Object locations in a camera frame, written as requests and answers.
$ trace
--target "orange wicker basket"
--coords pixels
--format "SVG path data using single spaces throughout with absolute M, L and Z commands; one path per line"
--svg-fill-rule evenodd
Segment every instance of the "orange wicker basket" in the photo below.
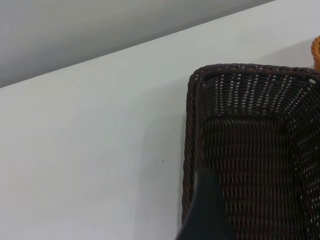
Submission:
M 314 69 L 320 71 L 320 36 L 313 41 L 311 53 L 314 59 Z

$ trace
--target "white tabletop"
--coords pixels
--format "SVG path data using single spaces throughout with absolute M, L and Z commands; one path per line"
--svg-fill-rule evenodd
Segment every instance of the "white tabletop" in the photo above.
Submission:
M 174 239 L 189 76 L 312 67 L 319 9 L 276 0 L 1 88 L 0 239 Z

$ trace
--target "wicker basket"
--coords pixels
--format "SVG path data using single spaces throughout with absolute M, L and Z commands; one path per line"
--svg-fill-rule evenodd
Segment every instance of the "wicker basket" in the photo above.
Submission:
M 320 73 L 205 66 L 190 77 L 186 112 L 182 222 L 205 168 L 237 239 L 320 238 Z
M 311 53 L 314 60 L 314 69 L 320 71 L 320 36 L 312 42 Z

